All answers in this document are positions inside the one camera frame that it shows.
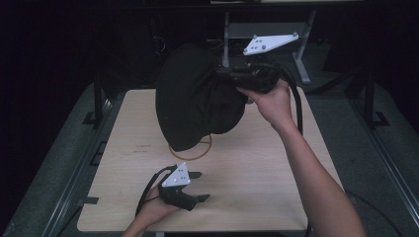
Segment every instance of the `gray floor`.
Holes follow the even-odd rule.
[[[312,83],[300,85],[304,91],[317,88],[338,75],[321,71],[327,49],[327,45],[311,45],[307,48],[304,63]],[[277,57],[295,71],[288,50],[289,48],[284,48],[276,51],[273,57]],[[350,196],[362,216],[369,236],[397,234],[381,214],[362,198],[384,213],[402,236],[419,236],[418,226],[384,168],[369,130],[357,112],[357,107],[362,104],[363,99],[352,101],[345,98],[345,86],[346,83],[343,83],[322,95],[307,96],[342,184],[346,190],[360,197]],[[383,112],[390,123],[390,126],[378,127],[376,133],[412,192],[419,197],[419,136],[398,112],[385,90],[380,86],[376,88],[375,109]],[[88,87],[80,97],[45,157],[42,167],[13,217],[15,231],[9,236],[57,236],[61,229],[63,232],[60,236],[121,235],[82,233],[76,227],[79,212],[71,218],[78,209],[76,203],[80,203],[80,200],[87,196],[97,170],[97,166],[91,166],[89,163],[101,141],[108,139],[124,98],[124,94],[121,94],[111,105],[108,104],[105,120],[98,129],[93,129],[93,125],[82,124],[86,114],[94,109],[92,89],[92,86]],[[76,182],[73,186],[68,186],[69,181]],[[63,192],[68,190],[71,192],[64,196]],[[52,216],[62,218],[56,222],[50,221]],[[288,236],[303,236],[301,231],[283,233]]]

